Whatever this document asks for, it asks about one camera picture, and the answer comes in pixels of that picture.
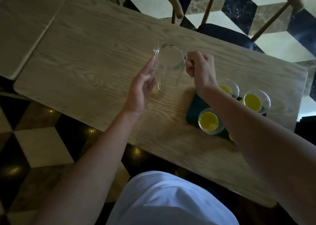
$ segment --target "person's left arm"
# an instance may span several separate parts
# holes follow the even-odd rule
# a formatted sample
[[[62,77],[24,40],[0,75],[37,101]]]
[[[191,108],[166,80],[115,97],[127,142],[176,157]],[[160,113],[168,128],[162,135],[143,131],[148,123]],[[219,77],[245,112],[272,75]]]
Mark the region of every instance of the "person's left arm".
[[[76,163],[40,208],[38,224],[94,224],[105,203],[126,143],[156,83],[152,57],[133,79],[127,101],[110,127]]]

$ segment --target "wooden table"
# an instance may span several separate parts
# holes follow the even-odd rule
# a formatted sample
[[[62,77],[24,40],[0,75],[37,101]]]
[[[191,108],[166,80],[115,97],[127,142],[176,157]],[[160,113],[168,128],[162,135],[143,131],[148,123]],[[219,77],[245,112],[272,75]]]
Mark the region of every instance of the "wooden table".
[[[0,75],[14,80],[65,0],[0,2]]]
[[[217,77],[234,80],[241,94],[254,88],[267,92],[272,101],[267,117],[294,130],[305,69],[101,0],[65,3],[14,88],[104,131],[153,48],[171,36],[189,50],[213,54]],[[194,93],[193,79],[186,74],[174,94],[155,87],[129,143],[257,203],[274,206],[276,201],[231,142],[186,122]]]

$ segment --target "clear glass jug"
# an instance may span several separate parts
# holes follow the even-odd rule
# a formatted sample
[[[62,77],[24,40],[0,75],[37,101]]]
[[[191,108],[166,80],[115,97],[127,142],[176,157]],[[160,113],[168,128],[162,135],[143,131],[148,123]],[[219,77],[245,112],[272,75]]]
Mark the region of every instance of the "clear glass jug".
[[[154,75],[158,89],[162,92],[171,92],[177,88],[187,54],[184,45],[176,39],[167,39],[154,49],[156,60]]]

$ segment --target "person's left hand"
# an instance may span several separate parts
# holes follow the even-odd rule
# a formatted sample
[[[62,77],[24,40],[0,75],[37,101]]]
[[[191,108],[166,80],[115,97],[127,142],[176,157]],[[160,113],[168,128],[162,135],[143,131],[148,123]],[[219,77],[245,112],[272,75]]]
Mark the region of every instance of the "person's left hand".
[[[156,79],[153,75],[155,56],[153,56],[141,71],[133,79],[127,95],[124,111],[133,112],[141,115],[146,107],[149,93],[152,91]]]

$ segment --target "black chair seat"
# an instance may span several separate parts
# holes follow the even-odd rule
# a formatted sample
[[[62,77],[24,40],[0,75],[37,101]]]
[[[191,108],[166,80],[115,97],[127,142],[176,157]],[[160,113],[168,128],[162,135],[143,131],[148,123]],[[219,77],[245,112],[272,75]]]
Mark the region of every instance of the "black chair seat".
[[[247,35],[241,34],[228,28],[224,28],[211,23],[205,23],[199,26],[197,32],[226,41],[228,43],[245,47],[253,51],[264,53],[255,43],[251,41],[251,39]]]

